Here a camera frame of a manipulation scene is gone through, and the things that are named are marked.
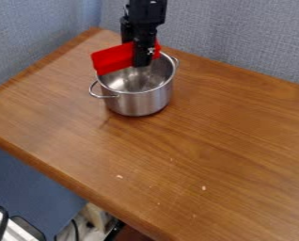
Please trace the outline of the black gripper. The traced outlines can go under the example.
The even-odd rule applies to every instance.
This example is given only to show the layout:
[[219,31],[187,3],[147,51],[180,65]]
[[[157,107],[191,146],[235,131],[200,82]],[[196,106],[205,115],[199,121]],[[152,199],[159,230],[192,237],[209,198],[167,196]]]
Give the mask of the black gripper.
[[157,27],[165,22],[167,0],[128,0],[120,18],[121,42],[133,41],[133,66],[151,64]]

